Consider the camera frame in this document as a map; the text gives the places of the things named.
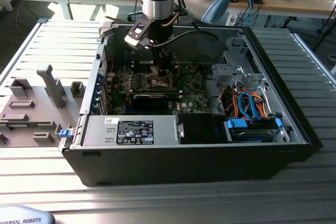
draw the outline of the orange wire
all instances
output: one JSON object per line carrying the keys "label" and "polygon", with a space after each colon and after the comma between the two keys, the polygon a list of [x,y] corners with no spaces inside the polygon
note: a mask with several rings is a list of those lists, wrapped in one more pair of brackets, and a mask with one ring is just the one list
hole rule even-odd
{"label": "orange wire", "polygon": [[258,108],[258,110],[259,110],[259,112],[260,112],[261,117],[263,118],[263,117],[264,117],[264,114],[262,113],[262,111],[261,111],[261,107],[260,107],[259,104],[257,104],[257,108]]}
{"label": "orange wire", "polygon": [[263,110],[264,110],[265,117],[268,118],[268,115],[267,115],[266,109],[265,109],[265,103],[262,103],[262,107],[263,107]]}

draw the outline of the blue latch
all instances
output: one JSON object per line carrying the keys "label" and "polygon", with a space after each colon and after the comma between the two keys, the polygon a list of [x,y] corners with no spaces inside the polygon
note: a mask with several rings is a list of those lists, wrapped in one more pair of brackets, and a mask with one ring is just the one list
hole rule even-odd
{"label": "blue latch", "polygon": [[227,126],[229,129],[232,128],[247,128],[247,123],[245,119],[229,119],[227,121]]}
{"label": "blue latch", "polygon": [[282,127],[282,120],[281,120],[280,118],[276,118],[276,119],[275,119],[275,122],[276,122],[278,128],[281,128],[281,127]]}
{"label": "blue latch", "polygon": [[72,138],[72,129],[63,129],[59,132],[60,137]]}

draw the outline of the electronic device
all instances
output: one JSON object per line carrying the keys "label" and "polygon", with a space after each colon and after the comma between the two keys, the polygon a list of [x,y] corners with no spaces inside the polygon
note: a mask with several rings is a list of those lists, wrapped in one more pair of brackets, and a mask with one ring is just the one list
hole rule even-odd
{"label": "electronic device", "polygon": [[52,68],[60,65],[49,61],[38,64],[38,76],[18,78],[15,69],[26,65],[18,59],[7,77],[13,94],[0,113],[0,146],[58,146],[87,186],[196,183],[271,178],[336,133],[328,117],[336,81],[297,35],[199,27],[215,40],[178,37],[195,28],[175,26],[163,74],[149,50],[123,40],[131,26],[105,23],[105,36],[83,40],[91,44],[79,52],[95,50],[82,57],[91,63],[78,65],[90,69],[68,73],[87,74],[82,81],[61,83]]}
{"label": "electronic device", "polygon": [[[265,179],[322,147],[282,75],[301,70],[273,62],[276,51],[302,51],[289,32],[200,27],[219,40],[190,34],[169,44],[175,57],[160,76],[148,50],[120,43],[130,27],[111,25],[97,55],[112,57],[113,69],[102,76],[94,64],[78,124],[60,134],[85,185]],[[275,46],[277,33],[291,46]]]}

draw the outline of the slotted aluminum surface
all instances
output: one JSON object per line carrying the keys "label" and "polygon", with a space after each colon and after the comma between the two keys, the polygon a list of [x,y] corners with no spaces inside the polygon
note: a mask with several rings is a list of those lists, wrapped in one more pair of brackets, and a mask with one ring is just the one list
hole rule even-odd
{"label": "slotted aluminum surface", "polygon": [[[297,45],[288,36],[271,45],[284,45],[280,40]],[[332,89],[330,83],[286,83],[293,91]],[[329,108],[305,109],[330,113]],[[0,149],[0,205],[51,211],[61,224],[336,223],[335,134],[331,128],[316,132],[324,134],[319,153],[265,181],[88,188],[57,148]]]}
{"label": "slotted aluminum surface", "polygon": [[329,140],[336,135],[336,83],[323,64],[287,29],[253,32],[317,136]]}

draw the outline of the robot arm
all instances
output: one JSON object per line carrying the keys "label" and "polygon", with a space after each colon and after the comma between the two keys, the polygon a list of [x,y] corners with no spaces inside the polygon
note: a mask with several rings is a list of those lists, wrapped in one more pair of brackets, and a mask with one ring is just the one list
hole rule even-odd
{"label": "robot arm", "polygon": [[[185,0],[194,17],[206,23],[214,23],[224,14],[230,0]],[[174,0],[142,0],[143,16],[130,29],[125,41],[146,49],[165,42],[173,34]]]}

